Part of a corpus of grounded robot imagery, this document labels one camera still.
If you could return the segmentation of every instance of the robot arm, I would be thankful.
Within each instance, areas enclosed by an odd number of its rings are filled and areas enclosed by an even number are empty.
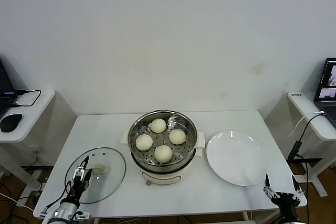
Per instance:
[[[88,162],[89,156],[75,169],[72,177],[73,185],[71,186],[70,183],[69,193],[61,200],[59,207],[55,211],[47,213],[48,208],[54,204],[53,202],[40,214],[40,217],[44,218],[42,224],[71,224],[73,221],[81,222],[82,224],[89,223],[91,219],[90,213],[77,211],[79,208],[79,199],[89,186],[92,170],[86,170]]]
[[[264,192],[267,197],[280,209],[280,224],[302,224],[297,218],[295,208],[300,204],[300,197],[304,191],[300,189],[299,183],[292,176],[295,193],[281,193],[274,191],[269,183],[268,175],[266,174]]]

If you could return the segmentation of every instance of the computer mouse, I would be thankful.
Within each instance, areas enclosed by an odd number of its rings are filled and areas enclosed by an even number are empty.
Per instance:
[[[22,119],[21,114],[13,114],[6,116],[0,122],[0,130],[2,132],[11,132],[15,130],[16,126],[19,124],[21,119]]]

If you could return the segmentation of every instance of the electrical outlet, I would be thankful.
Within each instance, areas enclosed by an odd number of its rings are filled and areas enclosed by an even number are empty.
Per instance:
[[[43,149],[42,149],[42,147],[40,147],[40,146],[28,146],[28,149],[30,150],[30,152],[32,152],[32,153],[41,153],[41,152],[43,152]]]

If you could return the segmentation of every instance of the white plate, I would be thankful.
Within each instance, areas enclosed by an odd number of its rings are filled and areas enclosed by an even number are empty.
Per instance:
[[[268,155],[252,137],[236,131],[213,136],[206,148],[211,168],[222,179],[239,186],[255,185],[266,178]]]

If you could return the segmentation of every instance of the white side table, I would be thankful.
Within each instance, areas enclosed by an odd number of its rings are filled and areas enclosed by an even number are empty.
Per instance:
[[[245,132],[257,139],[269,154],[268,176],[272,188],[276,191],[294,192],[292,172],[258,111],[187,112],[185,115],[194,122],[199,132],[204,132],[206,142],[224,130]],[[82,211],[90,212],[94,218],[274,210],[271,214],[260,214],[255,220],[264,223],[278,213],[278,207],[263,192],[264,183],[247,187],[230,184],[215,174],[204,155],[194,158],[192,167],[181,181],[167,186],[147,186],[128,146],[121,144],[125,132],[140,116],[141,114],[79,116],[34,209],[34,216],[38,217],[46,205],[60,196],[71,163],[82,153],[96,147],[110,147],[119,151],[127,168],[123,182],[111,196],[80,206]],[[158,198],[164,200],[160,204],[153,204]],[[306,203],[303,196],[300,206]]]
[[[314,104],[314,92],[310,91],[291,91],[288,92],[289,100],[294,104],[298,111],[303,115],[319,112],[320,109]],[[309,114],[306,120],[309,121],[316,114]],[[311,128],[316,135],[324,141],[336,141],[336,128],[329,122],[325,116],[319,116],[310,122]],[[309,178],[320,197],[326,197],[328,194],[318,179],[318,175],[323,172],[328,166],[336,161],[336,142],[326,150],[323,159],[318,162],[313,168],[308,164]],[[307,182],[307,174],[296,175],[299,183]]]
[[[26,93],[19,96],[16,102],[18,102],[19,104],[31,104],[36,99],[37,95],[38,92]],[[3,116],[4,118],[5,116],[11,114],[23,115],[15,130],[7,133],[0,131],[0,165],[27,184],[26,188],[22,193],[22,197],[29,196],[32,190],[38,190],[40,188],[40,182],[36,179],[41,174],[41,171],[35,171],[33,175],[27,173],[16,162],[15,157],[9,155],[7,151],[2,148],[1,144],[18,143],[24,140],[54,96],[54,90],[42,90],[40,97],[37,99],[33,106],[10,108]],[[21,204],[25,204],[27,200],[28,198],[22,199],[19,202]]]

